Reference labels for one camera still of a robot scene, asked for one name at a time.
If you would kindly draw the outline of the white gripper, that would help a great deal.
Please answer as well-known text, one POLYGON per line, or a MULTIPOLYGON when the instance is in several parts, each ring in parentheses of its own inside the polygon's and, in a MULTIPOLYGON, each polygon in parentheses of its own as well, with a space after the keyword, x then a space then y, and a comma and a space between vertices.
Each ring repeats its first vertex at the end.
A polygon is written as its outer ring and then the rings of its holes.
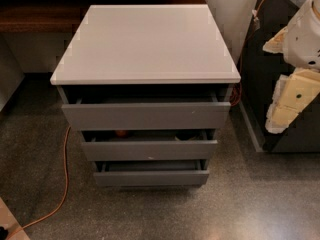
POLYGON ((269 39, 263 50, 282 53, 296 68, 276 82, 265 128, 280 134, 320 93, 320 0, 306 0, 287 27, 269 39))

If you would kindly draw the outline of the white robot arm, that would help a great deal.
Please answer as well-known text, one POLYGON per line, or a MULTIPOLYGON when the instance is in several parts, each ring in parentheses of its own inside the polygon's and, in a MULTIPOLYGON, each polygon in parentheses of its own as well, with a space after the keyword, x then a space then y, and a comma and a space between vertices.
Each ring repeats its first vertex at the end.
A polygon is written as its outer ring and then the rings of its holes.
POLYGON ((265 128, 282 133, 320 93, 320 0, 306 0, 298 12, 263 50, 281 53, 294 67, 289 75, 280 75, 265 128))

